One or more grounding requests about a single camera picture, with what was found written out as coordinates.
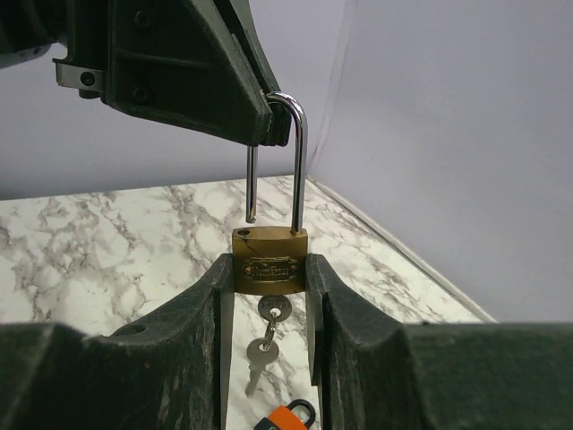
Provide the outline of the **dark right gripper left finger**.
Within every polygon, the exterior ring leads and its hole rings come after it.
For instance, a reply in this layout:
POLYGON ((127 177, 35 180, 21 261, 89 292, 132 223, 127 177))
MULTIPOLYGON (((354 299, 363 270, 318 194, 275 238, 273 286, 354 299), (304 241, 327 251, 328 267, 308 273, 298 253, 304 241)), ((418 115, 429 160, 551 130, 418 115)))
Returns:
POLYGON ((109 336, 56 322, 1 328, 4 429, 222 429, 233 259, 109 336))

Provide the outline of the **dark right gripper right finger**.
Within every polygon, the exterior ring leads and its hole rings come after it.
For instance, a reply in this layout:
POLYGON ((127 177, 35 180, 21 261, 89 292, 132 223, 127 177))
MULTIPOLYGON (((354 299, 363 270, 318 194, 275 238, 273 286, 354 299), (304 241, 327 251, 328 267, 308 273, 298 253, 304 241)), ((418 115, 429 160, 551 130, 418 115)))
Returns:
POLYGON ((569 429, 568 323, 402 323, 326 258, 305 262, 311 381, 326 429, 569 429))

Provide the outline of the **brass padlock long shackle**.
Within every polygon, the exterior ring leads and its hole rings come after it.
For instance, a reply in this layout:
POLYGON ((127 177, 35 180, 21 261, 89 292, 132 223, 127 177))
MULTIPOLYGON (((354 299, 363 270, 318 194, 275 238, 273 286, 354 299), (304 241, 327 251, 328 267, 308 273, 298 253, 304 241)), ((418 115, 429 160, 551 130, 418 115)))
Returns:
POLYGON ((235 292, 246 295, 288 295, 304 291, 308 234, 303 227, 307 159, 307 116, 298 101, 284 92, 267 95, 295 123, 295 171, 291 225, 236 228, 232 233, 235 292))

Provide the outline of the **orange black padlock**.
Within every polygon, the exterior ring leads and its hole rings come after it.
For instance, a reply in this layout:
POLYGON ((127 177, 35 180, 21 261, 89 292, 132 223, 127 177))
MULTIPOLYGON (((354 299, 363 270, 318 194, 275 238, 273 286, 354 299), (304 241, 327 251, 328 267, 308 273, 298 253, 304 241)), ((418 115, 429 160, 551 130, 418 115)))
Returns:
POLYGON ((255 426, 254 430, 306 430, 309 429, 316 420, 316 409, 305 399, 292 400, 286 406, 280 405, 268 416, 262 418, 255 426), (303 421, 294 412, 296 408, 304 409, 308 415, 303 421))

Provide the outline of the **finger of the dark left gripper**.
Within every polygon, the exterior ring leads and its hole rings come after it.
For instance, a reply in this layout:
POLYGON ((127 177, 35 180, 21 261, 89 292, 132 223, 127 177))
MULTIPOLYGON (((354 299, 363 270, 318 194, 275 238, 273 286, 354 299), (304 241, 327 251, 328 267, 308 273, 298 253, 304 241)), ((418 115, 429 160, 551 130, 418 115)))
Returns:
MULTIPOLYGON (((259 40, 250 2, 221 0, 215 1, 215 5, 230 33, 237 39, 263 94, 268 95, 271 92, 280 91, 278 81, 259 40)), ((272 112, 272 121, 262 145, 285 147, 290 134, 290 113, 278 103, 269 103, 269 108, 272 112)))

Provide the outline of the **small silver keys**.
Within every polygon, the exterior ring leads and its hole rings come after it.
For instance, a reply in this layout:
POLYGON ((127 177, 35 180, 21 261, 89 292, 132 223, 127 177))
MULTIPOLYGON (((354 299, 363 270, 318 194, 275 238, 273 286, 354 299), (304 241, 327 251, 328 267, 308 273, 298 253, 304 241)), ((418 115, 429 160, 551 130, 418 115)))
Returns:
POLYGON ((245 394, 251 397, 258 385, 261 374, 267 366, 278 358, 279 347, 274 340, 279 323, 288 319, 292 313, 291 301, 284 295, 263 296, 258 303, 260 317, 267 323, 261 338, 252 340, 247 346, 249 360, 249 382, 245 394))

